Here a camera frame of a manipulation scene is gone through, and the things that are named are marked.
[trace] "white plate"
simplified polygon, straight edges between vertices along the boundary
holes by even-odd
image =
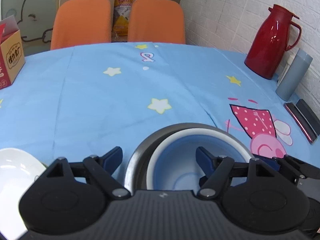
[[[7,240],[15,240],[27,230],[19,214],[19,200],[44,170],[41,162],[25,151],[0,150],[0,232]]]
[[[158,161],[162,152],[174,141],[189,135],[208,135],[208,136],[218,138],[228,143],[236,151],[238,151],[239,154],[241,154],[241,156],[244,158],[244,160],[247,163],[251,158],[253,158],[253,155],[250,153],[250,151],[240,141],[238,141],[237,139],[230,136],[228,133],[218,128],[216,130],[205,129],[205,128],[191,128],[191,129],[181,130],[179,132],[176,132],[170,135],[165,140],[163,140],[159,144],[159,146],[156,148],[156,150],[153,152],[147,168],[147,176],[146,176],[147,189],[149,190],[154,189],[154,185],[153,185],[154,169],[155,169],[156,162]]]

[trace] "blue tablecloth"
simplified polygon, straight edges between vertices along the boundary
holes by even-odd
[[[124,161],[115,177],[123,181],[143,139],[171,124],[199,122],[228,131],[254,153],[287,153],[320,167],[319,142],[308,143],[276,95],[276,81],[253,73],[244,58],[161,43],[94,44],[26,57],[13,85],[0,90],[0,148],[20,148],[50,164],[120,146]]]

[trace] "gray cup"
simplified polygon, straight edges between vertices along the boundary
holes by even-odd
[[[284,101],[288,101],[292,96],[301,79],[306,74],[313,58],[302,49],[299,49],[289,70],[285,74],[278,88],[277,95]]]

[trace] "yellow snack package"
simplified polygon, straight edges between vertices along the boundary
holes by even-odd
[[[118,36],[128,35],[129,17],[134,0],[115,0],[113,29]]]

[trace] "gray bowl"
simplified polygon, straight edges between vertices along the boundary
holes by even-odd
[[[232,135],[226,133],[225,131],[213,127],[211,125],[201,124],[201,123],[179,123],[164,127],[149,137],[147,137],[137,149],[134,151],[131,159],[128,163],[128,167],[124,177],[124,187],[126,187],[131,193],[134,193],[137,189],[147,189],[146,185],[146,173],[149,160],[155,149],[159,144],[169,137],[170,135],[185,129],[190,128],[206,128],[211,130],[219,130],[225,135],[231,137],[233,140],[240,143],[244,148],[246,146],[242,144],[238,139]],[[253,155],[247,149],[247,153],[253,158]]]

